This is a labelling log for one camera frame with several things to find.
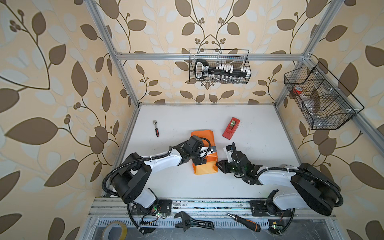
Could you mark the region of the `yellow orange wrapping paper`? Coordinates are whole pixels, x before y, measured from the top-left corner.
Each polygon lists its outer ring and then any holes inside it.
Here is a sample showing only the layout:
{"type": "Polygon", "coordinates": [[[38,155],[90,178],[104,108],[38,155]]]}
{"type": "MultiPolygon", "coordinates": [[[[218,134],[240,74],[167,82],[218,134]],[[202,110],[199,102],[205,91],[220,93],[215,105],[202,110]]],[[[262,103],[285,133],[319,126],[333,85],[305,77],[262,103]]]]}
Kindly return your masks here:
{"type": "Polygon", "coordinates": [[[207,175],[207,174],[215,174],[218,172],[218,167],[216,166],[218,160],[218,154],[216,150],[216,144],[214,139],[214,133],[211,130],[204,131],[194,131],[191,132],[191,136],[196,135],[199,138],[206,138],[210,141],[211,147],[214,148],[214,152],[211,154],[207,154],[205,160],[207,162],[202,165],[195,165],[193,163],[194,173],[195,175],[207,175]]]}

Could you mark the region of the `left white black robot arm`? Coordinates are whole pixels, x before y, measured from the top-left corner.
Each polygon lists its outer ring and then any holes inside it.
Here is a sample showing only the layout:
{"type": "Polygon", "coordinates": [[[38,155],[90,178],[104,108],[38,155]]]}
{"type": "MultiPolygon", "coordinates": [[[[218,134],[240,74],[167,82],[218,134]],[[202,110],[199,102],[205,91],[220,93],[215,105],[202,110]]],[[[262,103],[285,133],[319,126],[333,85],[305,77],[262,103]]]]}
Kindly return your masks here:
{"type": "Polygon", "coordinates": [[[104,177],[102,189],[111,196],[120,197],[125,204],[136,203],[151,210],[157,207],[159,201],[152,190],[145,188],[152,173],[189,161],[196,166],[203,165],[208,161],[207,156],[215,152],[216,147],[207,138],[193,135],[159,155],[142,157],[132,153],[104,177]]]}

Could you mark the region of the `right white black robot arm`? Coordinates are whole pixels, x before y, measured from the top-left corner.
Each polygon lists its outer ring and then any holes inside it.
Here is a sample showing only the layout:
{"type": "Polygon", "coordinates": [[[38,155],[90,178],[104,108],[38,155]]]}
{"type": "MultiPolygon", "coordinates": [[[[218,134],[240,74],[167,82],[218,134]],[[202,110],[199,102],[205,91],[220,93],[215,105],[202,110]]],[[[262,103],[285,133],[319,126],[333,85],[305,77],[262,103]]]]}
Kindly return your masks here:
{"type": "Polygon", "coordinates": [[[341,188],[310,164],[298,168],[265,167],[251,163],[240,151],[227,152],[228,159],[217,162],[224,174],[234,174],[250,186],[277,186],[265,200],[252,201],[256,215],[280,216],[292,214],[295,209],[311,209],[330,216],[334,208],[343,205],[341,188]]]}

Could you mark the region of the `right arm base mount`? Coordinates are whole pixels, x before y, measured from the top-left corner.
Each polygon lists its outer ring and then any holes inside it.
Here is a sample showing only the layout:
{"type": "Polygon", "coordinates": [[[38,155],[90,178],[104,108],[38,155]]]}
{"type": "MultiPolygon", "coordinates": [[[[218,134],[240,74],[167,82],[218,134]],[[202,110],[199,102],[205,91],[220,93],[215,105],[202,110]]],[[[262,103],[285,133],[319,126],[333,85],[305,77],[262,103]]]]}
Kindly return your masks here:
{"type": "Polygon", "coordinates": [[[278,190],[273,190],[265,200],[249,201],[253,217],[291,217],[292,210],[281,210],[273,202],[278,190]]]}

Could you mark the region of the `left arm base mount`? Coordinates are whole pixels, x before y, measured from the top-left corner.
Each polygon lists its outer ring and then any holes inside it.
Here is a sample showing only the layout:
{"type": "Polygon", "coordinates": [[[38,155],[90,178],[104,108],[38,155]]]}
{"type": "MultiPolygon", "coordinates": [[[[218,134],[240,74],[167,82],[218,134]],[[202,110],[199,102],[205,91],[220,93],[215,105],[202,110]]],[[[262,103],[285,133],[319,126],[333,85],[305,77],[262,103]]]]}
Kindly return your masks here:
{"type": "Polygon", "coordinates": [[[171,214],[172,203],[173,201],[170,199],[159,199],[155,200],[155,202],[148,208],[145,208],[140,204],[133,204],[131,211],[133,212],[133,215],[136,216],[149,215],[165,218],[171,214]]]}

